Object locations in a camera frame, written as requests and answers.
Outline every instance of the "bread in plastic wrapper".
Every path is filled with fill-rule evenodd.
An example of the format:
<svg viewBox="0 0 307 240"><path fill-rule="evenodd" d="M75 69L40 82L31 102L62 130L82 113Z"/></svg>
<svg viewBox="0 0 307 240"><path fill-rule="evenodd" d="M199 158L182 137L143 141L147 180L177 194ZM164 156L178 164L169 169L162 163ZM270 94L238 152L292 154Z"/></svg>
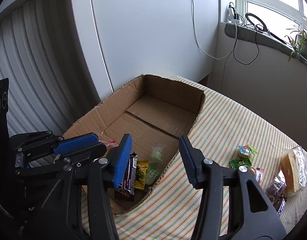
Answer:
<svg viewBox="0 0 307 240"><path fill-rule="evenodd" d="M307 184L306 162L302 147L296 146L283 150L280 166L286 178L288 195L295 195L302 191Z"/></svg>
<svg viewBox="0 0 307 240"><path fill-rule="evenodd" d="M285 176L282 170L279 169L279 172L277 176L274 178L274 181L265 188L265 193L268 196L269 200L274 204L277 201L277 199L280 197L285 188L286 188Z"/></svg>

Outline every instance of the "plant pot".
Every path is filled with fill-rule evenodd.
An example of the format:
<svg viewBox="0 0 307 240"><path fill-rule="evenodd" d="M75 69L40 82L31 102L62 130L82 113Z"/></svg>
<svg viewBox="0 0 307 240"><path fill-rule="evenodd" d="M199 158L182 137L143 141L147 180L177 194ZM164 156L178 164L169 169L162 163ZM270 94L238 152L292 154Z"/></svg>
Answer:
<svg viewBox="0 0 307 240"><path fill-rule="evenodd" d="M305 39L304 43L302 44L300 55L307 60L307 39Z"/></svg>

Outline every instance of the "screw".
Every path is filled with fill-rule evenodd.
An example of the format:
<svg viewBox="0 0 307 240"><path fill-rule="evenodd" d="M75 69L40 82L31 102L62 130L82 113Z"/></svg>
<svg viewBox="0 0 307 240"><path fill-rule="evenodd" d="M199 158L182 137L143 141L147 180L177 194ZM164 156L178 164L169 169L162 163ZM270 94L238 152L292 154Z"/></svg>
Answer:
<svg viewBox="0 0 307 240"><path fill-rule="evenodd" d="M239 166L239 170L241 172L246 172L247 171L247 168L245 166Z"/></svg>
<svg viewBox="0 0 307 240"><path fill-rule="evenodd" d="M108 159L107 159L107 158L100 158L100 159L98 160L98 162L99 162L100 164L106 164L106 163L108 162Z"/></svg>
<svg viewBox="0 0 307 240"><path fill-rule="evenodd" d="M63 166L64 171L71 171L71 169L72 169L72 166L70 164Z"/></svg>
<svg viewBox="0 0 307 240"><path fill-rule="evenodd" d="M204 159L204 163L210 165L213 163L212 159Z"/></svg>

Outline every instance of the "bread slice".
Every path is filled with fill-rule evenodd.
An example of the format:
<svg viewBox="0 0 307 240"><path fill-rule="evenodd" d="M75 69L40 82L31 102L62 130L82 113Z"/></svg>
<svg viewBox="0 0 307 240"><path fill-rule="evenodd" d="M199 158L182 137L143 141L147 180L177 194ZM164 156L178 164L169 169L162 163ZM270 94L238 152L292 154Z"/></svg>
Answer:
<svg viewBox="0 0 307 240"><path fill-rule="evenodd" d="M300 190L299 172L296 156L292 149L289 149L281 159L280 166L286 178L287 192L296 194Z"/></svg>

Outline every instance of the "corrugated white panel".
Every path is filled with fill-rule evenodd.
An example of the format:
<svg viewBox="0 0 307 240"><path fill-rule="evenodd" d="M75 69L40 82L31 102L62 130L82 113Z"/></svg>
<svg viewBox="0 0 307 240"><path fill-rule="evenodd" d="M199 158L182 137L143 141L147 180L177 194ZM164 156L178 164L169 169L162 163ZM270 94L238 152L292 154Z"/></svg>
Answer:
<svg viewBox="0 0 307 240"><path fill-rule="evenodd" d="M0 23L0 79L9 78L10 136L63 134L96 100L82 70L63 0L31 0Z"/></svg>

